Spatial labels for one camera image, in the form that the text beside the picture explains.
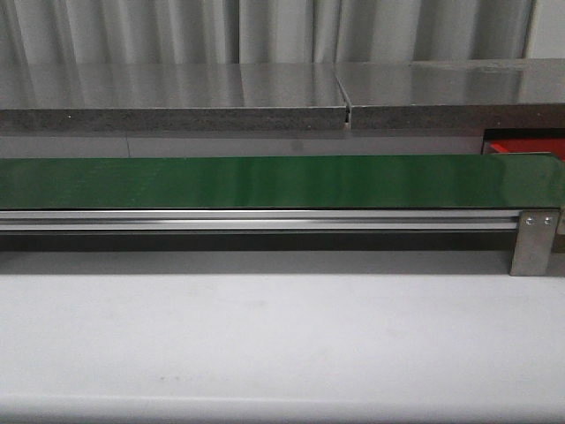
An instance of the aluminum rail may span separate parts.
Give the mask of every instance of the aluminum rail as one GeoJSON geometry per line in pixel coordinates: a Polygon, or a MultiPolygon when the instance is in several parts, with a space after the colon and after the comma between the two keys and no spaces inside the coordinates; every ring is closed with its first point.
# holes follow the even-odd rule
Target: aluminum rail
{"type": "Polygon", "coordinates": [[[515,230],[520,210],[0,211],[0,231],[515,230]]]}

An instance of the green belt surface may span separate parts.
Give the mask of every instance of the green belt surface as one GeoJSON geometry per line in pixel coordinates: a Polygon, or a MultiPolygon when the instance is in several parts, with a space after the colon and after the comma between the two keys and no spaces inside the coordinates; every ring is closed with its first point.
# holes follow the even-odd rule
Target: green belt surface
{"type": "Polygon", "coordinates": [[[559,208],[550,155],[0,159],[0,209],[559,208]]]}

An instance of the gray curtain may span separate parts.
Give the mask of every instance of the gray curtain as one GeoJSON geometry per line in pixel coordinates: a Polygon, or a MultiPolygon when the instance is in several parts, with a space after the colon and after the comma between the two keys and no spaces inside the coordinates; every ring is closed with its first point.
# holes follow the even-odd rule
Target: gray curtain
{"type": "Polygon", "coordinates": [[[0,64],[521,57],[530,0],[0,0],[0,64]]]}

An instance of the red object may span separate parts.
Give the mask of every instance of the red object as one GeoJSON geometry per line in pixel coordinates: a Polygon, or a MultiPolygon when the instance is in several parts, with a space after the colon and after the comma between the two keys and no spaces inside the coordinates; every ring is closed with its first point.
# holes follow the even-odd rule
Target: red object
{"type": "Polygon", "coordinates": [[[550,152],[565,161],[565,139],[509,139],[491,141],[498,153],[550,152]]]}

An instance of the white countertop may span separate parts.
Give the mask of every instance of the white countertop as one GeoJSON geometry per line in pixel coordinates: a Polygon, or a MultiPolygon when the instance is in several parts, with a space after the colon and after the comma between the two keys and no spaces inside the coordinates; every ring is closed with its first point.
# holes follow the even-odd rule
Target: white countertop
{"type": "Polygon", "coordinates": [[[565,255],[0,254],[0,421],[565,420],[565,255]]]}

